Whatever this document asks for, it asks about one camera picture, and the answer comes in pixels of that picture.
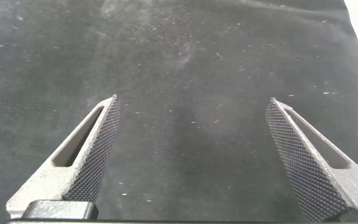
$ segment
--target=black fabric surface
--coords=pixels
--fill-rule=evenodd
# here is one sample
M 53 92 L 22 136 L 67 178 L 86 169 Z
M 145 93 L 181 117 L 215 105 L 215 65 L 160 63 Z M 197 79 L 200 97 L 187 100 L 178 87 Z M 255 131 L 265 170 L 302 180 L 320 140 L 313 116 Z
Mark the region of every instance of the black fabric surface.
M 100 218 L 303 222 L 265 122 L 273 96 L 358 163 L 343 1 L 0 0 L 0 223 L 114 93 Z

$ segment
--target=textured grip pad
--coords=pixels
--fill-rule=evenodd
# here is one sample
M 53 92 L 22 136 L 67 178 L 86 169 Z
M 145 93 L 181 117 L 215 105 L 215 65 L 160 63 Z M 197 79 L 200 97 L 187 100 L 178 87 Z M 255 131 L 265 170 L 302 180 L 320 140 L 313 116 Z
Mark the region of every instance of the textured grip pad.
M 350 206 L 288 117 L 272 99 L 266 108 L 267 124 L 305 217 L 322 222 L 347 212 Z
M 120 115 L 118 98 L 115 98 L 109 107 L 102 125 L 98 127 L 96 139 L 89 150 L 85 163 L 70 189 L 63 196 L 65 200 L 96 201 L 110 148 L 118 127 Z
M 11 218 L 35 200 L 96 201 L 119 115 L 116 95 L 98 103 L 8 200 Z

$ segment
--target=dark gray cloth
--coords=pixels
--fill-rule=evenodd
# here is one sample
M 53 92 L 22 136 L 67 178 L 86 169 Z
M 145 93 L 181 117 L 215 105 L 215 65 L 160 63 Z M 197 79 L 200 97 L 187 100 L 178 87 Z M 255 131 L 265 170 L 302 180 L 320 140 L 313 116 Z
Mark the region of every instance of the dark gray cloth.
M 0 0 L 0 223 L 113 93 L 100 218 L 303 222 L 265 122 L 273 96 L 358 163 L 343 1 Z

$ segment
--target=dust speck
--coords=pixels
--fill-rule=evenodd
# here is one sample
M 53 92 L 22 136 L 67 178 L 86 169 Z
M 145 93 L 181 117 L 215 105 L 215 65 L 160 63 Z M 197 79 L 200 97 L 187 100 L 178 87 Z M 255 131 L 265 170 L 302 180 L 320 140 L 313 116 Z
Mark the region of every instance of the dust speck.
M 216 52 L 216 56 L 218 56 L 221 60 L 223 60 L 223 57 L 221 54 L 219 54 L 219 52 Z

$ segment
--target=knurled surface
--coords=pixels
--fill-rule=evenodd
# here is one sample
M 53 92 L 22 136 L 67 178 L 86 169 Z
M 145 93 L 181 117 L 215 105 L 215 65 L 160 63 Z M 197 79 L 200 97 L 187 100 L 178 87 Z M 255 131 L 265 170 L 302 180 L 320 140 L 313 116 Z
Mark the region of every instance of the knurled surface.
M 115 98 L 106 113 L 99 133 L 94 141 L 85 163 L 78 173 L 69 191 L 63 196 L 65 200 L 95 202 L 103 178 L 109 152 L 115 137 L 120 109 L 119 101 Z
M 266 120 L 306 219 L 323 222 L 348 211 L 346 202 L 274 99 L 266 108 Z

